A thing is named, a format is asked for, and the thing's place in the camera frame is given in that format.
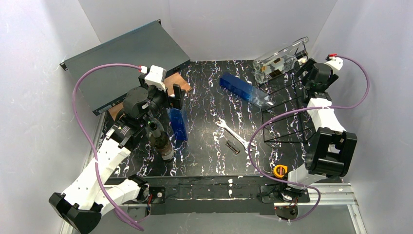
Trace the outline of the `clear round glass bottle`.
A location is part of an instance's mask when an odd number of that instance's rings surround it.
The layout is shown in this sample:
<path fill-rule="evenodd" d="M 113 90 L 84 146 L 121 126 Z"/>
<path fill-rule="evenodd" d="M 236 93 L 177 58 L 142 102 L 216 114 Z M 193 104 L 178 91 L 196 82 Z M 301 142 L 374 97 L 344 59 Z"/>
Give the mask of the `clear round glass bottle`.
<path fill-rule="evenodd" d="M 283 49 L 273 49 L 253 61 L 254 76 L 258 83 L 278 75 L 285 74 L 295 67 L 296 62 L 308 58 L 306 43 L 308 37 L 303 37 Z"/>

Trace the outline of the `clear square labelled bottle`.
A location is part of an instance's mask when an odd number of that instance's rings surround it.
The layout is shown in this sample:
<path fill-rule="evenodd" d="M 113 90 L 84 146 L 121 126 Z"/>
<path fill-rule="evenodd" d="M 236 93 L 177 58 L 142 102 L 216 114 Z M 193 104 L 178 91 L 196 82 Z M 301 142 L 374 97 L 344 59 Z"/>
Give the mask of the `clear square labelled bottle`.
<path fill-rule="evenodd" d="M 302 64 L 307 59 L 307 51 L 296 53 L 276 52 L 274 55 L 253 61 L 255 80 L 259 84 L 268 82 L 278 75 L 285 74 Z"/>

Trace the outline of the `black wire wine rack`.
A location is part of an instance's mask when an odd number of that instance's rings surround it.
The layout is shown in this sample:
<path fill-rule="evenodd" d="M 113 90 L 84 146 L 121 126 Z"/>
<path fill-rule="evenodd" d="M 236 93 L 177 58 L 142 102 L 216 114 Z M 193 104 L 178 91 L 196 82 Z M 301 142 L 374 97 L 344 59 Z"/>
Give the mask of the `black wire wine rack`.
<path fill-rule="evenodd" d="M 258 88 L 269 95 L 274 102 L 274 107 L 262 109 L 261 120 L 263 123 L 283 113 L 287 115 L 271 122 L 262 130 L 265 143 L 308 143 L 314 135 L 314 126 L 309 122 L 306 112 L 296 112 L 304 107 L 303 84 L 300 78 L 295 78 L 295 73 L 307 62 L 285 74 L 276 76 L 268 82 L 258 84 Z"/>

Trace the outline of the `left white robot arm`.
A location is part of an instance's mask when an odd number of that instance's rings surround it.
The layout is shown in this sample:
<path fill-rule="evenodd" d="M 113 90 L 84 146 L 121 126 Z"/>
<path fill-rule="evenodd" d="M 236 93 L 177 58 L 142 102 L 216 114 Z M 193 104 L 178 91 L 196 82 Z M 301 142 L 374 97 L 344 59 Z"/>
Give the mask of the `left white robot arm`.
<path fill-rule="evenodd" d="M 163 109 L 181 110 L 186 91 L 179 84 L 174 84 L 173 95 L 170 96 L 162 80 L 151 81 L 140 77 L 139 81 L 139 87 L 127 92 L 123 108 L 100 148 L 93 149 L 94 159 L 67 189 L 52 194 L 49 199 L 57 214 L 82 234 L 90 233 L 102 216 L 112 210 L 123 222 L 142 230 L 139 222 L 124 213 L 120 205 L 131 200 L 151 202 L 149 184 L 137 175 L 108 190 L 104 184 L 137 147 L 143 134 L 163 143 L 159 147 L 160 151 L 165 152 L 163 160 L 169 160 L 174 155 L 171 145 L 166 144 L 167 134 L 155 114 Z"/>

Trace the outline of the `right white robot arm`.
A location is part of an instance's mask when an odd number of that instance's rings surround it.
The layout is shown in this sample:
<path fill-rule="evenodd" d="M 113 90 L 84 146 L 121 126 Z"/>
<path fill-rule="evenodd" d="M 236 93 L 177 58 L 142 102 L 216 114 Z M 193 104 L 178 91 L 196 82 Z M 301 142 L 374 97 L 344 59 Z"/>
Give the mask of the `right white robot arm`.
<path fill-rule="evenodd" d="M 289 186 L 294 189 L 303 190 L 328 177 L 343 177 L 349 171 L 357 136 L 339 123 L 326 91 L 338 79 L 342 67 L 341 58 L 329 55 L 325 63 L 309 59 L 297 72 L 297 76 L 303 76 L 303 103 L 316 132 L 304 163 L 288 173 Z"/>

